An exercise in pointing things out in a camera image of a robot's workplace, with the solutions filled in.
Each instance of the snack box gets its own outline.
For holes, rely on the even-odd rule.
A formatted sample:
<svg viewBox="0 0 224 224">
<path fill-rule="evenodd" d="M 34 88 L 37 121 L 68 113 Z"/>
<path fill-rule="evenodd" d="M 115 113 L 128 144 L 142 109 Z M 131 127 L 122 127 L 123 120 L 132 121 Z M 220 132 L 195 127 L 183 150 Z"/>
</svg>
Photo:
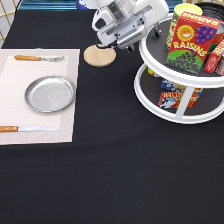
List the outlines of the snack box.
<svg viewBox="0 0 224 224">
<path fill-rule="evenodd" d="M 160 108 L 178 108 L 183 94 L 178 92 L 162 93 L 158 105 Z M 197 99 L 198 95 L 194 92 L 187 107 L 193 107 Z"/>
<path fill-rule="evenodd" d="M 215 69 L 215 72 L 218 75 L 224 75 L 224 53 L 221 56 L 221 59 L 219 60 L 218 66 Z"/>
<path fill-rule="evenodd" d="M 179 17 L 167 64 L 198 74 L 221 24 L 220 20 L 184 12 Z"/>
<path fill-rule="evenodd" d="M 171 82 L 167 79 L 163 79 L 161 88 L 168 89 L 174 92 L 184 92 L 184 90 L 186 89 L 186 86 Z M 202 88 L 195 88 L 194 91 L 197 93 L 198 96 L 200 96 L 202 90 L 203 90 Z"/>
<path fill-rule="evenodd" d="M 151 75 L 151 76 L 154 76 L 154 77 L 160 77 L 159 75 L 157 75 L 151 68 L 148 67 L 148 73 Z"/>
<path fill-rule="evenodd" d="M 213 73 L 222 54 L 224 53 L 224 40 L 217 45 L 217 47 L 212 51 L 209 56 L 207 63 L 205 65 L 205 71 L 209 73 Z"/>
</svg>

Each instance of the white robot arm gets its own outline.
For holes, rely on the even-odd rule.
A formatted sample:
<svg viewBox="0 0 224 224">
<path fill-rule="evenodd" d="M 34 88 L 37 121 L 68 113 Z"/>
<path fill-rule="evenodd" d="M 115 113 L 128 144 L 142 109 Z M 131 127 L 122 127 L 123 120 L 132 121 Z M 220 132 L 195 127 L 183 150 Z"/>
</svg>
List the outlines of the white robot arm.
<svg viewBox="0 0 224 224">
<path fill-rule="evenodd" d="M 133 50 L 133 44 L 167 17 L 165 0 L 96 0 L 92 28 L 106 47 Z"/>
</svg>

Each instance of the silver plate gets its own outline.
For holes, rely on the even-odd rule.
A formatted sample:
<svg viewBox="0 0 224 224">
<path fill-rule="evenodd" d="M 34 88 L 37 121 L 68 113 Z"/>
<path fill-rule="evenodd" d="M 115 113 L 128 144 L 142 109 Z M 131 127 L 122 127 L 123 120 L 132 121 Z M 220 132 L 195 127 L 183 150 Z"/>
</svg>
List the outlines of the silver plate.
<svg viewBox="0 0 224 224">
<path fill-rule="evenodd" d="M 68 106 L 75 98 L 75 86 L 64 77 L 47 76 L 31 83 L 25 100 L 39 112 L 55 112 Z"/>
</svg>

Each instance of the knife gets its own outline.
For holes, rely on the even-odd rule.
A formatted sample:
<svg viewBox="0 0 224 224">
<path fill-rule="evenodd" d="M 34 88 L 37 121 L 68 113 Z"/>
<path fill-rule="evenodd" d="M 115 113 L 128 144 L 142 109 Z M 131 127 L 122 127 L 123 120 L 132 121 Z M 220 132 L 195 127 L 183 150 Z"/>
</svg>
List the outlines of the knife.
<svg viewBox="0 0 224 224">
<path fill-rule="evenodd" d="M 58 62 L 64 60 L 65 56 L 53 57 L 53 58 L 42 58 L 36 56 L 24 56 L 16 55 L 14 56 L 16 60 L 25 60 L 25 61 L 48 61 L 48 62 Z"/>
<path fill-rule="evenodd" d="M 57 129 L 48 127 L 0 126 L 0 132 L 18 132 L 18 131 L 57 131 Z"/>
</svg>

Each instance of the grocery item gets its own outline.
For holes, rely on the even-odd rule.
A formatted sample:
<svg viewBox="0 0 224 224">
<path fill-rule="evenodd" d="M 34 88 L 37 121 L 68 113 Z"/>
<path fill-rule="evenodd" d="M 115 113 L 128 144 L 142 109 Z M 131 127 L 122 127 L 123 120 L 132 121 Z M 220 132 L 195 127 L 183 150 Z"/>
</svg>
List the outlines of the grocery item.
<svg viewBox="0 0 224 224">
<path fill-rule="evenodd" d="M 219 60 L 218 66 L 215 69 L 215 72 L 218 75 L 224 75 L 224 53 L 221 56 L 221 59 Z"/>
<path fill-rule="evenodd" d="M 186 89 L 186 86 L 171 82 L 167 79 L 163 79 L 161 88 L 168 89 L 173 92 L 184 92 L 184 90 Z M 202 88 L 195 88 L 194 91 L 197 93 L 198 96 L 200 96 L 202 90 L 203 90 Z"/>
<path fill-rule="evenodd" d="M 172 93 L 172 92 L 165 92 L 162 93 L 159 99 L 159 107 L 160 108 L 178 108 L 181 98 L 184 93 Z M 194 92 L 192 97 L 188 103 L 187 107 L 193 107 L 198 99 L 198 95 Z"/>
<path fill-rule="evenodd" d="M 151 68 L 148 68 L 148 73 L 149 73 L 151 76 L 154 76 L 154 77 L 160 77 L 160 76 L 157 75 Z"/>
<path fill-rule="evenodd" d="M 190 13 L 194 13 L 197 15 L 202 15 L 202 10 L 200 7 L 193 5 L 193 4 L 189 4 L 189 3 L 182 3 L 179 4 L 177 6 L 175 6 L 174 8 L 174 13 L 173 13 L 173 19 L 171 21 L 171 25 L 170 25 L 170 29 L 169 29 L 169 35 L 167 37 L 167 41 L 166 41 L 166 48 L 169 50 L 171 47 L 171 43 L 173 40 L 173 35 L 175 32 L 175 28 L 177 25 L 177 21 L 178 18 L 181 16 L 181 14 L 183 12 L 190 12 Z"/>
<path fill-rule="evenodd" d="M 167 64 L 198 74 L 221 24 L 220 20 L 184 12 L 178 19 Z"/>
<path fill-rule="evenodd" d="M 223 53 L 224 40 L 212 51 L 204 70 L 206 72 L 213 73 Z"/>
<path fill-rule="evenodd" d="M 199 2 L 196 3 L 195 5 L 199 6 L 202 9 L 203 16 L 224 21 L 224 5 L 214 4 L 211 2 Z M 220 27 L 218 28 L 218 31 L 210 46 L 209 52 L 212 52 L 215 49 L 215 47 L 223 40 L 223 38 L 224 38 L 224 22 L 222 22 Z"/>
</svg>

